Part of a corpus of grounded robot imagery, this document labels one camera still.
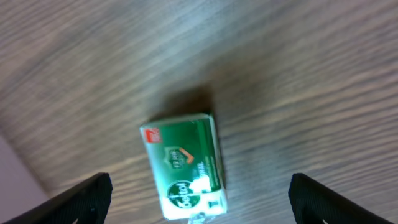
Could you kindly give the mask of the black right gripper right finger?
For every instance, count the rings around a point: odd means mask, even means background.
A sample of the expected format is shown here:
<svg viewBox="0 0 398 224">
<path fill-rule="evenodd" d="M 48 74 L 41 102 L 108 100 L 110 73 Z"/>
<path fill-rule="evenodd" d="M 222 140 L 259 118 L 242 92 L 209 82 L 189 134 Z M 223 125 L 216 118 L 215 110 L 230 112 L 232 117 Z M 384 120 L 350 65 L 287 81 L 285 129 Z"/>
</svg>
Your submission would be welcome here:
<svg viewBox="0 0 398 224">
<path fill-rule="evenodd" d="M 392 224 L 303 173 L 292 176 L 288 195 L 297 224 Z"/>
</svg>

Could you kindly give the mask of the green soap bar packet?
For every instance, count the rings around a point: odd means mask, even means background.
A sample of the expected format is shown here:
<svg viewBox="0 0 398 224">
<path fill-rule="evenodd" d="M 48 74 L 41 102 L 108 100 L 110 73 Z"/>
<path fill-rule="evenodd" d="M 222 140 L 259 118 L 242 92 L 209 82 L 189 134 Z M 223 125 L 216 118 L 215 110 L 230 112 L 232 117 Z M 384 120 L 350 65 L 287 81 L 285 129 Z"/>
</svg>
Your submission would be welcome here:
<svg viewBox="0 0 398 224">
<path fill-rule="evenodd" d="M 203 219 L 228 211 L 220 146 L 211 114 L 148 122 L 140 132 L 165 219 Z"/>
</svg>

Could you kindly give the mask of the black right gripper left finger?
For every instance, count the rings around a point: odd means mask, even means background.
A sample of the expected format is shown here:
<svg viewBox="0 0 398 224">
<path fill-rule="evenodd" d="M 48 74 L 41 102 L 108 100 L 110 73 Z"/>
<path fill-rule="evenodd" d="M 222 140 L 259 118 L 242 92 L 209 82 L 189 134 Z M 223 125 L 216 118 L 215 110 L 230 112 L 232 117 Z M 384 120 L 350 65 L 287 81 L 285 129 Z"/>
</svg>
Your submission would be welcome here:
<svg viewBox="0 0 398 224">
<path fill-rule="evenodd" d="M 100 172 L 5 224 L 104 224 L 112 191 L 110 175 Z"/>
</svg>

